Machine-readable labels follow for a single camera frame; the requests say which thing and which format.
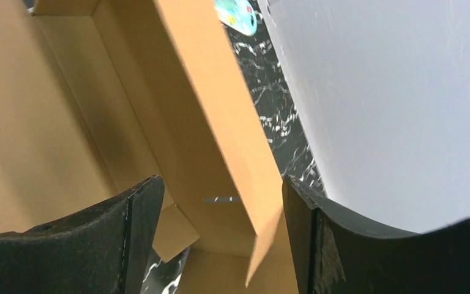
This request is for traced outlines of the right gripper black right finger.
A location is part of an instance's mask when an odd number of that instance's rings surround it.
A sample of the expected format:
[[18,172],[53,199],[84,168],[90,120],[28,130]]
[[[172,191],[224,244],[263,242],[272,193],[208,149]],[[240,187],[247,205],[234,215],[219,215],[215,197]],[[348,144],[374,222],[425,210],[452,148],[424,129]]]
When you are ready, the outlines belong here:
[[470,218],[428,233],[369,219],[283,180],[300,293],[470,293]]

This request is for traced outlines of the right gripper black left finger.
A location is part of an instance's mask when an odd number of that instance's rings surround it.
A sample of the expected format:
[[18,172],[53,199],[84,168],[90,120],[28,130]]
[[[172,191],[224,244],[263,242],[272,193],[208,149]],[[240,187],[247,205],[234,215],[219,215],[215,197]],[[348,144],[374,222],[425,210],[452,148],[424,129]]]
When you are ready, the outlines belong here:
[[165,185],[151,176],[23,233],[0,233],[0,293],[139,293]]

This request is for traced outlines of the brown cardboard box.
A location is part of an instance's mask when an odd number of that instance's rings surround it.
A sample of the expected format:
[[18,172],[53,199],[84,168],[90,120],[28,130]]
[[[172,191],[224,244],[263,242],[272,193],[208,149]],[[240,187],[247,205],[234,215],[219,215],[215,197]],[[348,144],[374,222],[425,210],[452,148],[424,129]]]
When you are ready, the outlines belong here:
[[151,176],[179,293],[297,293],[282,177],[212,1],[0,1],[0,233]]

